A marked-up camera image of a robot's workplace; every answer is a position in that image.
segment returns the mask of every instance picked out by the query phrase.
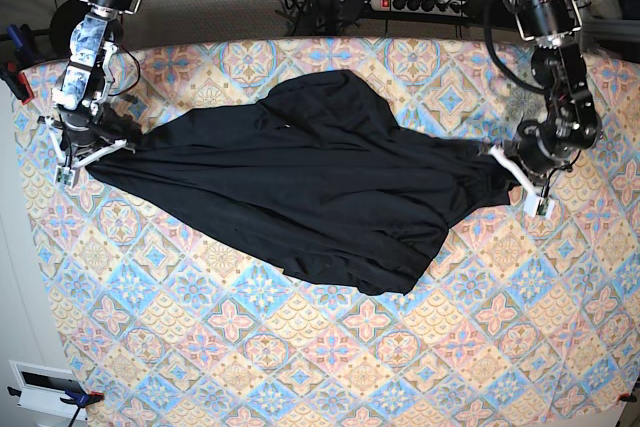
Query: power strip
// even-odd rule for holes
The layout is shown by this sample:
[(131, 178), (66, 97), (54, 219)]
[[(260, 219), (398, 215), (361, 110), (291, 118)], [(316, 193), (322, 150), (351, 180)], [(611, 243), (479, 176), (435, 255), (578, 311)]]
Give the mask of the power strip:
[(467, 17), (461, 12), (462, 2), (453, 0), (371, 0), (371, 9), (378, 12), (404, 12), (407, 14), (431, 14), (447, 17)]

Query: table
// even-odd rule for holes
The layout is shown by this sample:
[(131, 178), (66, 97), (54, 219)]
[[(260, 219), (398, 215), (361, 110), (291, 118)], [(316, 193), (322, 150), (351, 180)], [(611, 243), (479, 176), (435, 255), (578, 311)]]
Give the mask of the table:
[[(499, 48), (521, 77), (530, 52)], [(497, 74), (483, 45), (310, 39), (135, 54), (145, 129), (192, 108), (244, 104), (279, 82), (351, 69), (405, 127), (510, 138), (542, 99)], [(104, 392), (91, 425), (506, 427), (607, 410), (640, 373), (640, 67), (586, 58), (597, 148), (553, 186), (551, 220), (512, 206), (461, 222), (407, 296), (314, 286), (93, 181), (53, 185), (39, 115), (61, 64), (27, 72), (14, 102), (24, 193), (69, 364)], [(117, 57), (118, 90), (135, 80)]]

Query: black cloth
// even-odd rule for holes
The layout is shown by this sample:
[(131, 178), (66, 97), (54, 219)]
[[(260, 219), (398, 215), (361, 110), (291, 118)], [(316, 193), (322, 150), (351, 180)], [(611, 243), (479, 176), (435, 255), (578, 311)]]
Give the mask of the black cloth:
[(509, 203), (510, 175), (478, 153), (399, 127), (366, 82), (334, 71), (191, 110), (88, 171), (288, 276), (406, 294), (450, 227)]

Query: floral pattern fabric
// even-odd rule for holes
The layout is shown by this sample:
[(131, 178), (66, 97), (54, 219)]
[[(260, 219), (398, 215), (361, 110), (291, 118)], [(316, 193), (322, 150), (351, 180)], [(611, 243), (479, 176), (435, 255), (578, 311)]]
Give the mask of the floral pattern fabric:
[[(499, 55), (530, 77), (531, 52)], [(511, 138), (544, 110), (472, 42), (311, 39), (169, 47), (114, 107), (144, 130), (351, 69), (404, 127)], [(38, 124), (62, 64), (14, 102), (27, 211), (69, 365), (105, 393), (91, 425), (506, 427), (616, 405), (640, 373), (640, 68), (587, 57), (603, 138), (558, 177), (549, 220), (512, 205), (458, 224), (407, 296), (310, 285), (86, 172), (53, 183)], [(135, 80), (113, 64), (122, 90)]]

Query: white wall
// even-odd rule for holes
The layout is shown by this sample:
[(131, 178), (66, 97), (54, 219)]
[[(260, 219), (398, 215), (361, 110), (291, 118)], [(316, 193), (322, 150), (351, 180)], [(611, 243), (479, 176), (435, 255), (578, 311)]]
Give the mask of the white wall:
[(8, 360), (69, 369), (31, 237), (13, 134), (9, 89), (0, 82), (0, 412), (1, 425), (33, 425), (9, 397)]

